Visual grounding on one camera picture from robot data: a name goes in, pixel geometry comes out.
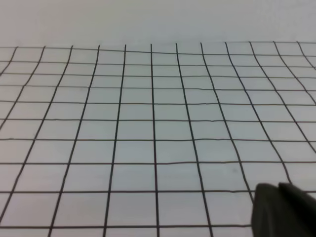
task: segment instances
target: white background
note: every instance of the white background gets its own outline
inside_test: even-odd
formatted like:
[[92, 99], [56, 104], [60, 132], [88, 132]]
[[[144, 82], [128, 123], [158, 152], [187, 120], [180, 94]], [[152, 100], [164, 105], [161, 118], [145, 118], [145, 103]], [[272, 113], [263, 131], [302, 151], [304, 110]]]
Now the white background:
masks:
[[314, 41], [313, 0], [1, 0], [0, 45]]

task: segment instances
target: grid pattern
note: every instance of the grid pattern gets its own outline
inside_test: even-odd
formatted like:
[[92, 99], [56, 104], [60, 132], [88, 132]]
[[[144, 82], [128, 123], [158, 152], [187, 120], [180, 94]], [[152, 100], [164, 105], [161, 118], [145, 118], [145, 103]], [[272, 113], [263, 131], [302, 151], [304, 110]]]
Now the grid pattern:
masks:
[[0, 237], [250, 237], [316, 197], [316, 43], [0, 47]]

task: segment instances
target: grid paper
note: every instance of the grid paper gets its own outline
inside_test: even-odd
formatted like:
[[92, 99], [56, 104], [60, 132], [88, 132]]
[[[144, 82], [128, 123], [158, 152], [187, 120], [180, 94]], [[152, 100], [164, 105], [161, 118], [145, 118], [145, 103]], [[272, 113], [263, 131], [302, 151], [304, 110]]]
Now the grid paper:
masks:
[[316, 43], [0, 48], [0, 237], [250, 237], [316, 197]]

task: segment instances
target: black object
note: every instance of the black object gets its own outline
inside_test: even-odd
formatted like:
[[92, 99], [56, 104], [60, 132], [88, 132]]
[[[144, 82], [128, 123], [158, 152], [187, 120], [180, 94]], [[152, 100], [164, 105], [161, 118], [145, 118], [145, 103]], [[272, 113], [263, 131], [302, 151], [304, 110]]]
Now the black object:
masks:
[[259, 184], [251, 225], [254, 237], [316, 237], [316, 200], [292, 184]]

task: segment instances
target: grid line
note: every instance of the grid line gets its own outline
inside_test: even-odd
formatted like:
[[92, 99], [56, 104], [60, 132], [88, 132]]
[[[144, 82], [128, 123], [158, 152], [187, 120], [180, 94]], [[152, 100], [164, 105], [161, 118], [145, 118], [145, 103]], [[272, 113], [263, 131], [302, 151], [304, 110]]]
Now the grid line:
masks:
[[282, 96], [280, 95], [280, 93], [278, 92], [278, 90], [276, 89], [275, 85], [273, 84], [273, 82], [270, 80], [270, 78], [268, 77], [268, 75], [266, 74], [266, 72], [263, 70], [263, 68], [261, 67], [256, 55], [255, 55], [255, 52], [253, 50], [253, 47], [252, 47], [252, 44], [251, 42], [249, 42], [250, 44], [250, 47], [251, 47], [251, 50], [253, 52], [253, 56], [255, 57], [258, 65], [260, 66], [262, 72], [264, 73], [264, 75], [266, 76], [266, 78], [268, 79], [268, 81], [270, 82], [270, 84], [272, 85], [272, 87], [274, 88], [275, 92], [278, 94], [280, 100], [282, 101], [282, 103], [284, 104], [286, 110], [288, 111], [288, 113], [290, 114], [290, 116], [292, 117], [292, 119], [294, 120], [297, 128], [300, 130], [301, 134], [303, 135], [304, 139], [308, 142], [308, 144], [310, 145], [311, 149], [316, 153], [316, 150], [315, 148], [311, 145], [311, 142], [307, 139], [305, 133], [303, 132], [303, 130], [301, 129], [300, 125], [298, 124], [298, 122], [295, 120], [295, 117], [293, 116], [293, 114], [290, 112], [289, 108], [288, 108], [288, 105], [285, 103], [285, 101], [283, 100]]
[[[0, 63], [37, 63], [37, 61], [22, 61], [22, 60], [0, 60]], [[43, 64], [66, 64], [67, 62], [52, 62], [52, 61], [41, 61]], [[69, 62], [69, 64], [79, 64], [79, 65], [94, 65], [95, 63], [88, 63], [88, 62]], [[98, 65], [108, 65], [108, 66], [123, 66], [123, 64], [120, 63], [98, 63]], [[151, 64], [131, 64], [126, 63], [126, 66], [151, 66]], [[177, 64], [153, 64], [153, 66], [158, 67], [176, 67]], [[182, 64], [181, 66], [184, 67], [205, 67], [204, 64]], [[230, 65], [214, 65], [214, 64], [207, 64], [208, 67], [231, 67]], [[259, 66], [255, 65], [235, 65], [237, 68], [258, 68]], [[264, 65], [263, 68], [313, 68], [313, 65], [311, 66], [281, 66], [281, 65]]]
[[316, 197], [316, 43], [170, 46], [0, 47], [0, 235], [243, 237], [257, 183]]
[[242, 85], [243, 90], [244, 90], [244, 92], [246, 93], [246, 95], [247, 95], [247, 97], [248, 97], [248, 100], [250, 101], [250, 105], [251, 105], [251, 107], [252, 107], [254, 113], [256, 114], [256, 117], [257, 117], [257, 119], [258, 119], [258, 121], [259, 121], [259, 123], [260, 123], [260, 126], [261, 126], [262, 130], [264, 131], [266, 137], [268, 138], [269, 143], [270, 143], [271, 146], [273, 147], [273, 150], [276, 152], [278, 158], [280, 159], [280, 161], [281, 161], [281, 163], [282, 163], [282, 166], [283, 166], [283, 168], [284, 168], [284, 171], [285, 171], [285, 174], [286, 174], [286, 177], [287, 177], [288, 182], [292, 184], [292, 181], [291, 181], [291, 179], [290, 179], [290, 176], [289, 176], [289, 174], [288, 174], [288, 171], [287, 171], [287, 168], [286, 168], [286, 166], [285, 166], [285, 164], [284, 164], [284, 161], [283, 161], [282, 157], [280, 156], [279, 152], [277, 151], [275, 145], [272, 143], [272, 141], [271, 141], [271, 139], [270, 139], [270, 136], [268, 135], [268, 133], [267, 133], [265, 127], [263, 126], [262, 121], [261, 121], [261, 119], [260, 119], [260, 117], [259, 117], [259, 115], [258, 115], [258, 113], [257, 113], [257, 110], [255, 109], [255, 107], [254, 107], [254, 105], [253, 105], [253, 103], [252, 103], [252, 100], [251, 100], [251, 98], [250, 98], [248, 92], [246, 91], [246, 88], [245, 88], [245, 86], [244, 86], [242, 80], [240, 79], [239, 74], [238, 74], [238, 72], [237, 72], [237, 70], [236, 70], [236, 68], [235, 68], [235, 66], [234, 66], [234, 64], [233, 64], [233, 62], [232, 62], [232, 59], [231, 59], [230, 54], [229, 54], [229, 50], [228, 50], [227, 43], [225, 43], [225, 46], [226, 46], [227, 54], [228, 54], [228, 57], [229, 57], [229, 61], [231, 62], [232, 67], [234, 68], [234, 71], [235, 71], [235, 73], [236, 73], [236, 75], [237, 75], [237, 77], [238, 77], [238, 79], [239, 79], [239, 81], [240, 81], [240, 84]]
[[2, 72], [0, 73], [0, 77], [2, 76], [2, 74], [4, 73], [4, 71], [9, 67], [10, 63], [12, 62], [13, 57], [14, 57], [14, 55], [15, 55], [15, 52], [16, 52], [17, 48], [18, 48], [18, 47], [15, 47], [15, 48], [14, 48], [13, 54], [12, 54], [11, 59], [10, 59], [9, 61], [1, 61], [1, 62], [5, 62], [5, 63], [7, 62], [8, 64], [6, 65], [6, 67], [5, 67], [5, 68], [2, 70]]
[[[203, 45], [202, 45], [202, 43], [200, 43], [200, 46], [201, 46], [201, 52], [202, 52], [203, 61], [204, 61], [205, 65], [206, 65], [206, 60], [205, 60], [205, 56], [204, 56], [204, 51], [203, 51]], [[215, 85], [214, 85], [212, 76], [211, 76], [211, 74], [210, 74], [210, 72], [209, 72], [209, 69], [208, 69], [207, 66], [205, 66], [205, 67], [206, 67], [208, 76], [209, 76], [209, 78], [210, 78], [210, 80], [211, 80], [212, 86], [213, 86], [213, 88], [215, 88]], [[250, 199], [251, 199], [251, 201], [252, 201], [252, 203], [253, 203], [253, 202], [254, 202], [253, 196], [252, 196], [252, 194], [251, 194], [250, 187], [249, 187], [248, 181], [247, 181], [247, 179], [246, 179], [245, 172], [244, 172], [243, 167], [242, 167], [242, 163], [241, 163], [241, 159], [240, 159], [240, 155], [239, 155], [237, 146], [236, 146], [236, 144], [235, 144], [235, 142], [234, 142], [234, 140], [233, 140], [232, 134], [231, 134], [231, 132], [230, 132], [230, 130], [229, 130], [229, 127], [228, 127], [228, 124], [227, 124], [227, 121], [226, 121], [226, 118], [225, 118], [225, 115], [224, 115], [222, 106], [221, 106], [221, 104], [220, 104], [219, 97], [218, 97], [216, 91], [215, 91], [214, 93], [215, 93], [215, 96], [216, 96], [217, 104], [218, 104], [219, 109], [220, 109], [220, 111], [221, 111], [221, 115], [222, 115], [223, 120], [224, 120], [224, 123], [225, 123], [225, 127], [226, 127], [226, 130], [227, 130], [227, 133], [228, 133], [228, 135], [229, 135], [229, 140], [232, 142], [232, 145], [233, 145], [233, 147], [234, 147], [235, 153], [236, 153], [237, 158], [238, 158], [238, 163], [239, 163], [239, 166], [240, 166], [240, 169], [241, 169], [242, 178], [243, 178], [243, 180], [244, 180], [244, 182], [245, 182], [245, 185], [246, 185], [246, 187], [247, 187], [247, 190], [248, 190]]]
[[157, 148], [156, 148], [156, 124], [155, 124], [155, 95], [154, 95], [154, 69], [153, 69], [153, 45], [150, 45], [150, 61], [152, 71], [152, 108], [153, 108], [153, 145], [154, 145], [154, 164], [155, 164], [155, 198], [156, 198], [156, 225], [157, 237], [160, 237], [159, 229], [159, 200], [158, 200], [158, 174], [157, 174]]
[[210, 219], [208, 206], [207, 206], [207, 200], [206, 200], [205, 191], [204, 191], [204, 184], [203, 184], [202, 173], [201, 173], [200, 166], [199, 166], [199, 163], [198, 163], [198, 152], [197, 152], [197, 147], [196, 147], [196, 143], [195, 143], [195, 140], [194, 140], [194, 134], [193, 134], [193, 129], [192, 129], [192, 125], [191, 125], [191, 119], [190, 119], [190, 113], [189, 113], [189, 108], [188, 108], [188, 103], [187, 103], [186, 91], [185, 91], [184, 83], [183, 83], [183, 79], [182, 79], [181, 66], [180, 66], [179, 55], [178, 55], [178, 44], [176, 44], [176, 52], [177, 52], [177, 61], [178, 61], [178, 67], [179, 67], [179, 74], [180, 74], [180, 79], [181, 79], [181, 84], [182, 84], [182, 89], [183, 89], [183, 97], [184, 97], [184, 101], [185, 101], [185, 104], [186, 104], [186, 111], [187, 111], [187, 116], [188, 116], [188, 120], [189, 120], [190, 134], [191, 134], [192, 144], [193, 144], [193, 148], [194, 148], [194, 155], [195, 155], [195, 159], [197, 161], [197, 172], [198, 172], [199, 182], [200, 182], [200, 186], [201, 186], [201, 190], [202, 190], [202, 196], [203, 196], [203, 202], [204, 202], [204, 207], [205, 207], [205, 213], [206, 213], [206, 218], [207, 218], [207, 222], [208, 222], [208, 225], [209, 225], [209, 232], [210, 232], [211, 237], [213, 237], [214, 235], [213, 235], [213, 230], [212, 230], [212, 227], [211, 227], [211, 219]]
[[[31, 75], [32, 73], [3, 73], [4, 75]], [[41, 76], [61, 76], [59, 73], [34, 73], [33, 75], [41, 75]], [[87, 76], [91, 77], [91, 74], [65, 74], [65, 76]], [[120, 77], [120, 75], [111, 75], [111, 74], [96, 74], [96, 77]], [[151, 78], [151, 75], [125, 75], [125, 77], [131, 78]], [[155, 78], [180, 78], [179, 76], [154, 76]], [[192, 76], [182, 76], [182, 78], [207, 78], [205, 75], [192, 75]], [[214, 78], [238, 78], [237, 76], [223, 76], [223, 75], [213, 75]], [[244, 76], [242, 78], [266, 78], [262, 76]], [[316, 77], [270, 77], [273, 79], [316, 79]]]
[[[45, 46], [42, 48], [41, 55], [40, 55], [40, 57], [39, 57], [39, 61], [38, 61], [37, 65], [36, 65], [36, 67], [34, 68], [33, 73], [35, 72], [35, 70], [37, 69], [38, 65], [40, 64], [40, 60], [41, 60], [41, 58], [42, 58], [42, 56], [43, 56], [44, 50], [45, 50]], [[31, 74], [31, 76], [29, 77], [28, 81], [25, 83], [25, 85], [30, 81], [31, 78], [32, 78], [32, 74]], [[17, 101], [19, 100], [19, 98], [20, 98], [20, 96], [21, 96], [21, 94], [22, 94], [22, 92], [23, 92], [23, 89], [24, 89], [24, 86], [23, 86], [22, 89], [20, 90], [20, 93], [19, 93], [18, 97], [16, 98], [16, 100], [15, 100], [14, 104], [12, 105], [10, 111], [8, 112], [7, 116], [5, 117], [3, 123], [0, 125], [0, 131], [1, 131], [1, 129], [3, 128], [3, 125], [5, 124], [5, 122], [7, 121], [7, 118], [10, 116], [10, 114], [11, 114], [11, 112], [12, 112], [14, 106], [16, 105]], [[37, 135], [38, 135], [39, 132], [40, 132], [40, 127], [39, 127], [39, 129], [37, 130], [36, 137], [37, 137]], [[34, 143], [35, 143], [35, 140], [32, 142], [32, 145], [31, 145], [31, 147], [30, 147], [30, 149], [29, 149], [29, 151], [28, 151], [28, 153], [27, 153], [27, 156], [26, 156], [25, 159], [24, 159], [23, 165], [22, 165], [22, 167], [21, 167], [21, 169], [20, 169], [18, 175], [16, 176], [16, 179], [15, 179], [15, 181], [14, 181], [14, 184], [13, 184], [12, 190], [11, 190], [11, 192], [10, 192], [10, 195], [9, 195], [7, 201], [5, 202], [4, 208], [3, 208], [2, 212], [1, 212], [1, 216], [0, 216], [0, 224], [1, 224], [2, 220], [3, 220], [3, 217], [4, 217], [5, 212], [6, 212], [7, 208], [8, 208], [8, 206], [9, 206], [9, 203], [10, 203], [10, 201], [11, 201], [13, 192], [14, 192], [15, 187], [16, 187], [16, 185], [17, 185], [17, 183], [18, 183], [18, 180], [19, 180], [19, 178], [20, 178], [20, 176], [21, 176], [21, 174], [22, 174], [22, 172], [23, 172], [23, 169], [24, 169], [24, 167], [25, 167], [25, 164], [26, 164], [26, 162], [27, 162], [27, 159], [28, 159], [28, 157], [29, 157], [29, 154], [30, 154], [30, 152], [31, 152], [31, 149], [32, 149], [32, 146], [33, 146]]]
[[288, 67], [288, 65], [286, 64], [286, 62], [283, 60], [282, 56], [280, 55], [280, 52], [277, 48], [277, 44], [276, 42], [274, 42], [274, 45], [276, 47], [276, 51], [277, 51], [277, 54], [279, 55], [281, 61], [284, 63], [284, 65], [286, 66], [286, 68], [290, 71], [290, 73], [294, 76], [294, 78], [300, 83], [300, 85], [304, 88], [305, 92], [309, 95], [309, 97], [311, 98], [311, 100], [313, 101], [313, 103], [316, 105], [316, 101], [315, 99], [311, 96], [311, 94], [306, 90], [306, 87], [301, 83], [300, 80], [298, 80], [298, 78], [296, 77], [296, 75], [292, 72], [292, 70]]
[[315, 68], [315, 66], [310, 62], [310, 60], [307, 58], [307, 56], [305, 55], [305, 53], [304, 53], [304, 51], [303, 51], [303, 49], [302, 49], [302, 47], [301, 47], [301, 44], [299, 43], [299, 42], [297, 42], [297, 44], [298, 44], [298, 46], [299, 46], [299, 48], [300, 48], [300, 50], [301, 50], [301, 52], [302, 52], [302, 55], [304, 56], [304, 58], [306, 59], [306, 61], [310, 64], [310, 66], [312, 67], [312, 68], [314, 68], [315, 70], [316, 70], [316, 68]]
[[[95, 72], [95, 69], [96, 69], [96, 65], [97, 65], [97, 62], [98, 62], [98, 57], [99, 57], [99, 51], [97, 52], [96, 64], [95, 64], [93, 73]], [[94, 78], [94, 76], [92, 76], [92, 78], [91, 78], [90, 86], [93, 83], [93, 78]], [[80, 132], [80, 127], [81, 127], [83, 115], [84, 115], [84, 112], [85, 112], [86, 103], [87, 103], [88, 98], [89, 98], [89, 93], [90, 93], [90, 88], [88, 89], [88, 92], [87, 92], [87, 97], [86, 97], [85, 104], [84, 104], [84, 107], [83, 107], [83, 110], [82, 110], [82, 114], [81, 114], [81, 120], [80, 120], [79, 125], [78, 125], [78, 129], [77, 129], [77, 132], [76, 132], [76, 137], [75, 137], [75, 140], [74, 140], [74, 143], [73, 143], [73, 147], [72, 147], [72, 150], [71, 150], [71, 153], [70, 153], [70, 157], [68, 159], [68, 164], [67, 164], [66, 171], [65, 171], [65, 174], [64, 174], [64, 177], [63, 177], [63, 181], [62, 181], [60, 192], [59, 192], [59, 195], [58, 195], [58, 198], [57, 198], [56, 206], [54, 208], [53, 217], [52, 217], [50, 228], [49, 228], [49, 231], [48, 231], [48, 237], [51, 236], [52, 229], [53, 229], [53, 226], [54, 226], [54, 223], [55, 223], [55, 220], [56, 220], [56, 215], [57, 215], [57, 212], [58, 212], [58, 208], [59, 208], [62, 192], [63, 192], [64, 187], [65, 187], [67, 174], [68, 174], [68, 171], [69, 171], [69, 168], [70, 168], [71, 160], [72, 160], [73, 153], [74, 153], [74, 150], [75, 150], [75, 146], [76, 146], [76, 143], [77, 143], [77, 138], [78, 138], [78, 135], [79, 135], [79, 132]]]
[[[9, 86], [9, 87], [21, 87], [21, 85], [14, 85], [14, 84], [5, 84], [0, 86]], [[54, 85], [26, 85], [25, 87], [53, 87]], [[69, 85], [63, 85], [59, 86], [59, 88], [89, 88], [89, 86], [69, 86]], [[92, 86], [91, 88], [100, 88], [100, 89], [120, 89], [120, 87], [117, 86]], [[123, 87], [123, 89], [137, 89], [137, 90], [151, 90], [150, 87]], [[155, 90], [182, 90], [182, 88], [177, 87], [155, 87]], [[206, 88], [186, 88], [186, 90], [202, 90], [202, 91], [245, 91], [244, 89], [206, 89]], [[274, 91], [273, 89], [246, 89], [246, 91]], [[299, 89], [279, 89], [278, 91], [305, 91], [305, 90], [299, 90]]]
[[111, 198], [111, 190], [112, 190], [112, 179], [113, 179], [114, 162], [115, 162], [116, 147], [117, 147], [117, 141], [118, 141], [118, 131], [119, 131], [119, 114], [120, 114], [120, 107], [121, 107], [122, 93], [123, 93], [125, 61], [126, 61], [126, 45], [124, 47], [124, 63], [123, 63], [122, 80], [121, 80], [121, 85], [120, 85], [119, 101], [118, 101], [118, 118], [117, 118], [117, 123], [116, 123], [116, 128], [115, 128], [115, 138], [114, 138], [114, 145], [113, 145], [112, 165], [111, 165], [110, 178], [109, 178], [109, 193], [108, 193], [107, 205], [106, 205], [106, 210], [105, 210], [103, 237], [106, 236], [107, 225], [108, 225], [108, 217], [109, 217], [109, 209], [110, 209], [110, 198]]

